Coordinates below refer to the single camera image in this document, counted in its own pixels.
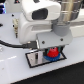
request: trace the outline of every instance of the cable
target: cable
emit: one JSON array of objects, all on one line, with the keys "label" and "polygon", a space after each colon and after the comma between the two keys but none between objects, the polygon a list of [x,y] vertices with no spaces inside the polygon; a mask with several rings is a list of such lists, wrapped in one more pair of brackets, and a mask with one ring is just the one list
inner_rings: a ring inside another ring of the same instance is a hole
[{"label": "cable", "polygon": [[30,43],[23,44],[23,45],[14,45],[14,44],[9,44],[6,43],[2,40],[0,40],[0,44],[7,46],[7,47],[12,47],[12,48],[31,48],[31,49],[37,49],[37,42],[36,41],[31,41]]}]

